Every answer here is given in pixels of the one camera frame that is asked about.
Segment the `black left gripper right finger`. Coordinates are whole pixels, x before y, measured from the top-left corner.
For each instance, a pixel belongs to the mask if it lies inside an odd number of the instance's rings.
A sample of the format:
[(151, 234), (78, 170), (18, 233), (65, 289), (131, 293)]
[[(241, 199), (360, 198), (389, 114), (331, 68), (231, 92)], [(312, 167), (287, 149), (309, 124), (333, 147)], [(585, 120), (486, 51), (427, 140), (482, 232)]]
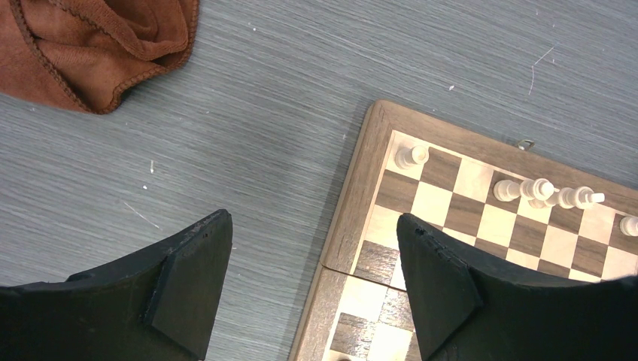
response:
[(635, 360), (637, 279), (525, 268), (413, 214), (396, 225), (423, 360)]

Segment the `light wooden king piece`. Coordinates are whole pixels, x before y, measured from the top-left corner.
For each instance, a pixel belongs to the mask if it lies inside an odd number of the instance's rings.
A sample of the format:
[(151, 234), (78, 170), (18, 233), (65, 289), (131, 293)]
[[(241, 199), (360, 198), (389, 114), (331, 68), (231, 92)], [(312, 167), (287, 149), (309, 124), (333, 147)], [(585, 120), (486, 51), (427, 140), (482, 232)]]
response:
[(556, 191), (546, 200), (531, 199), (529, 204), (532, 208), (552, 208), (560, 206), (565, 209), (578, 208), (589, 209), (594, 204), (604, 202), (604, 193), (596, 193), (590, 187), (578, 187), (576, 189), (565, 187)]

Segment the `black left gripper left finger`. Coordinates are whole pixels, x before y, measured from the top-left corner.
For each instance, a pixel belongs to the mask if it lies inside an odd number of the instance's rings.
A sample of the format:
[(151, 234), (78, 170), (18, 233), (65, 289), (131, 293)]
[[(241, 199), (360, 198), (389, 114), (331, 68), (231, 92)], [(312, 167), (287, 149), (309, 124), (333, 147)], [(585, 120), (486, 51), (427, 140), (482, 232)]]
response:
[(204, 360), (229, 256), (220, 209), (63, 282), (1, 289), (3, 360)]

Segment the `light wooden rook corner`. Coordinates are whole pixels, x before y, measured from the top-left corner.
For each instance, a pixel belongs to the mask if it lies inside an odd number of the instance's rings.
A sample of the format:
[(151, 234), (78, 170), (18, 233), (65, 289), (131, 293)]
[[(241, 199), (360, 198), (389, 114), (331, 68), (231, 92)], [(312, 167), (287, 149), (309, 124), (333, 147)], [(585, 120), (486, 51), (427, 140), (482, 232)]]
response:
[(429, 155), (429, 148), (422, 145), (401, 147), (396, 152), (394, 161), (398, 168), (410, 169), (426, 163), (429, 160)]

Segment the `light wooden queen piece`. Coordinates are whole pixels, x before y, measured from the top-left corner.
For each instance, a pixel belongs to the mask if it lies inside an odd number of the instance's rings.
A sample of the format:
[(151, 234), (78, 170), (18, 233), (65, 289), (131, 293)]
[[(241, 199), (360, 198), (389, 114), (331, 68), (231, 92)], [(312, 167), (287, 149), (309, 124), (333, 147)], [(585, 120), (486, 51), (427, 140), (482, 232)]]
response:
[(545, 201), (554, 194), (554, 185), (545, 178), (536, 180), (500, 180), (493, 188), (493, 194), (501, 202), (511, 202), (517, 198)]

